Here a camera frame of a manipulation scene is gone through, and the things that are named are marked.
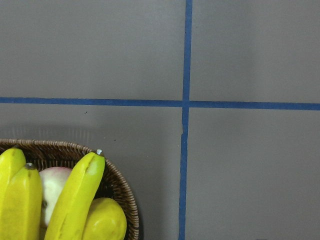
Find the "bright yellow banana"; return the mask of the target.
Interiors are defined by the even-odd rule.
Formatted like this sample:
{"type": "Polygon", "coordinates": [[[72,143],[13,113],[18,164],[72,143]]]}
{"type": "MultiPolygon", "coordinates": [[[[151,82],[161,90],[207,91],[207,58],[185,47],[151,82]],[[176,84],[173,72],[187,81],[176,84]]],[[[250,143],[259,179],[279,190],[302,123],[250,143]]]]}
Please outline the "bright yellow banana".
{"type": "Polygon", "coordinates": [[[2,240],[38,240],[42,183],[33,163],[26,163],[10,180],[0,210],[2,240]]]}

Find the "brown wicker basket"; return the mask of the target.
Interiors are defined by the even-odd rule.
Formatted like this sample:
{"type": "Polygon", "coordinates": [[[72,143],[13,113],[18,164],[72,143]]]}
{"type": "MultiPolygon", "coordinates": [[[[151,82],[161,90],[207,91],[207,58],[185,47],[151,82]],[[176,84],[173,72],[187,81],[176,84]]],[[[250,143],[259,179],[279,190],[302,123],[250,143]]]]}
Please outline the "brown wicker basket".
{"type": "MultiPolygon", "coordinates": [[[[93,151],[87,146],[68,141],[6,138],[0,140],[1,153],[14,146],[21,149],[26,160],[34,163],[39,170],[49,167],[73,168],[84,155],[93,151]]],[[[121,172],[108,159],[105,160],[103,177],[95,197],[108,197],[117,201],[127,221],[124,238],[126,240],[141,238],[139,211],[133,192],[121,172]]]]}

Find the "yellow green mango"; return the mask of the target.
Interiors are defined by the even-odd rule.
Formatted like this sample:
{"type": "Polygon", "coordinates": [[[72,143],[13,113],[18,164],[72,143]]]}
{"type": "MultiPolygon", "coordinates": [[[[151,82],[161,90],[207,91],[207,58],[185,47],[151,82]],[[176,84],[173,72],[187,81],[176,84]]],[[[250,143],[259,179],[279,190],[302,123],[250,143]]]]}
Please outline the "yellow green mango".
{"type": "Polygon", "coordinates": [[[112,198],[94,199],[89,208],[83,240],[123,240],[127,219],[122,207],[112,198]]]}

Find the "yellow banana with grey tip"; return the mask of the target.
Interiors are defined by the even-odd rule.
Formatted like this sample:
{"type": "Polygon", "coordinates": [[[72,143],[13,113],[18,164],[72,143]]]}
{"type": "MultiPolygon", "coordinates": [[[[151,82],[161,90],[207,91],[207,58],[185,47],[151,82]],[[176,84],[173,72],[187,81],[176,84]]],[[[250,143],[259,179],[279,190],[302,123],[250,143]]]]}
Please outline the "yellow banana with grey tip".
{"type": "Polygon", "coordinates": [[[103,151],[83,156],[73,167],[53,209],[44,238],[81,240],[91,203],[105,170],[103,151]]]}

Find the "yellow banana middle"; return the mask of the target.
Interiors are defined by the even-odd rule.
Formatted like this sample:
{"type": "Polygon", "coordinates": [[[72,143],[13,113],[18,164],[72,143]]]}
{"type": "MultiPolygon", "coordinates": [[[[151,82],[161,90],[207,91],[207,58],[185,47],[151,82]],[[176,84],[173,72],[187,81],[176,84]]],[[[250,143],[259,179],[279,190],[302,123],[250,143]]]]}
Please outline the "yellow banana middle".
{"type": "Polygon", "coordinates": [[[26,165],[23,151],[12,147],[0,155],[0,204],[3,204],[8,184],[12,177],[26,165]]]}

